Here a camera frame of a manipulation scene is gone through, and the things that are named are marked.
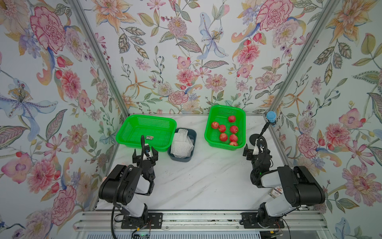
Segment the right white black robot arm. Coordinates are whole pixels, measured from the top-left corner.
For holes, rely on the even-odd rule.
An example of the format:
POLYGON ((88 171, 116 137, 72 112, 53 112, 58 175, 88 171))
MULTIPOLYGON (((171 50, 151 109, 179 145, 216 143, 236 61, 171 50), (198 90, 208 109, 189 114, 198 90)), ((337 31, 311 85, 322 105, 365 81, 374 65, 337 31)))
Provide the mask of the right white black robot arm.
POLYGON ((325 193, 305 166, 288 165, 271 170, 272 156, 265 138, 250 136, 254 149, 245 146, 243 156, 252 163, 250 179, 258 188, 281 187, 280 196, 264 202, 257 210, 255 222, 261 228, 276 226, 286 214, 301 206, 314 206, 325 201, 325 193))

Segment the white foam net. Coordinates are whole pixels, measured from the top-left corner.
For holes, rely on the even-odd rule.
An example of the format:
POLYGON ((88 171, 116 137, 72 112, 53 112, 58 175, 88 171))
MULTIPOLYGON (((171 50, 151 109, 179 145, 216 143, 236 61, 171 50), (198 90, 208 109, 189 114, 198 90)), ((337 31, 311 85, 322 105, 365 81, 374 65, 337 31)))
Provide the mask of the white foam net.
POLYGON ((179 128, 174 134, 173 145, 180 148, 188 148, 190 146, 188 137, 188 130, 184 128, 179 128))
POLYGON ((174 141, 171 145, 170 153, 176 158, 188 158, 193 150, 193 141, 187 138, 186 141, 174 141))

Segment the red apple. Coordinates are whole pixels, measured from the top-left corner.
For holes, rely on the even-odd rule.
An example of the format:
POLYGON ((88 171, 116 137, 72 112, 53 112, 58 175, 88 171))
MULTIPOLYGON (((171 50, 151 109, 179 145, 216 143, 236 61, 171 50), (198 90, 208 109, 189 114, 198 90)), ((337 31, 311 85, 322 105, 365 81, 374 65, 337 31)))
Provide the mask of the red apple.
POLYGON ((228 121, 229 122, 236 122, 236 116, 229 116, 228 121))
POLYGON ((211 123, 211 128, 212 128, 212 129, 218 129, 218 128, 219 128, 219 123, 216 122, 216 121, 213 121, 213 122, 211 123))

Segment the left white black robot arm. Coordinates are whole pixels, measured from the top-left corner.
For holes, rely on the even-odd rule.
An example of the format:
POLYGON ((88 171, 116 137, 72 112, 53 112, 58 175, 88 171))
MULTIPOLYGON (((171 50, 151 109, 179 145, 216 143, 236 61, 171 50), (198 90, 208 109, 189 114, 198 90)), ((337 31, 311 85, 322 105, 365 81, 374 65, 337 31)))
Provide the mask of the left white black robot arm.
POLYGON ((137 195, 149 196, 154 189, 154 166, 158 151, 145 142, 141 136, 141 153, 135 151, 132 164, 116 165, 102 182, 98 197, 112 204, 112 213, 118 210, 123 215, 122 222, 134 229, 149 225, 148 207, 137 195))

